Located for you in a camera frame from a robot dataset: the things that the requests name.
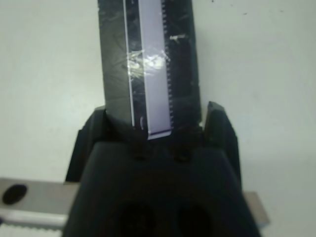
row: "screw hole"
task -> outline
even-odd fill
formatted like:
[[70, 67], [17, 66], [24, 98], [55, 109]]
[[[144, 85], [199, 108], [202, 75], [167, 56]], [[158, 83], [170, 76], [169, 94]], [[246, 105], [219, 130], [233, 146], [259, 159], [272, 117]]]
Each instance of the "screw hole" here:
[[2, 201], [6, 205], [13, 205], [24, 198], [27, 192], [25, 185], [16, 184], [8, 188], [2, 196]]

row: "white background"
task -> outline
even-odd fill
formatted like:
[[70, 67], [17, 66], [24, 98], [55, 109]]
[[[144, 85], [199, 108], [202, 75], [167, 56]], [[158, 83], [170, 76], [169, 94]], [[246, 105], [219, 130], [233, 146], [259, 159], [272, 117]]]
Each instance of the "white background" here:
[[[244, 189], [272, 222], [263, 236], [314, 237], [316, 1], [193, 2], [203, 112], [209, 100], [226, 108]], [[64, 181], [77, 131], [104, 104], [97, 10], [0, 0], [1, 177]]]

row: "white wall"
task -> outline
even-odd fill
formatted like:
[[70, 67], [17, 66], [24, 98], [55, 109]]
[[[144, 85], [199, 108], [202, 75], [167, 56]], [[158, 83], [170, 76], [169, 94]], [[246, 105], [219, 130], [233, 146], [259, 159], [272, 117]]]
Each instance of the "white wall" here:
[[[316, 1], [193, 2], [202, 107], [226, 108], [263, 235], [315, 236]], [[96, 0], [0, 0], [0, 176], [64, 180], [104, 104], [98, 34]]]

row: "black plastic mount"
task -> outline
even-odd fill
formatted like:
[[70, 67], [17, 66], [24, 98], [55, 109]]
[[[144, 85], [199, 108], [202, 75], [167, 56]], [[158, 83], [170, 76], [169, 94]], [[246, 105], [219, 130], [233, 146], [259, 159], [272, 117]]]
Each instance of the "black plastic mount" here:
[[[234, 129], [222, 106], [209, 102], [205, 129], [201, 138], [195, 143], [175, 145], [178, 141], [168, 141], [168, 147], [175, 152], [178, 159], [186, 160], [190, 150], [197, 146], [213, 147], [225, 152], [228, 161], [241, 185], [238, 141]], [[97, 108], [90, 116], [84, 127], [78, 132], [74, 151], [70, 161], [66, 182], [80, 182], [85, 165], [90, 157], [94, 145], [100, 141], [123, 142], [123, 139], [108, 120], [104, 107]], [[155, 141], [145, 141], [135, 148], [144, 149]]]

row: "black circular hole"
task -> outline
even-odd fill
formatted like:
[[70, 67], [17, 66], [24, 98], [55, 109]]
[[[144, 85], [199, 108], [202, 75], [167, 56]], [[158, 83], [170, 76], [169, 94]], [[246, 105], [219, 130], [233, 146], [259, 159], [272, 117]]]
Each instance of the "black circular hole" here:
[[2, 196], [2, 201], [6, 205], [13, 205], [19, 202], [26, 194], [28, 188], [22, 184], [16, 184], [8, 188]]
[[199, 206], [181, 208], [178, 213], [178, 226], [183, 237], [209, 237], [211, 218]]
[[119, 222], [122, 237], [150, 237], [156, 225], [154, 211], [141, 203], [127, 206]]

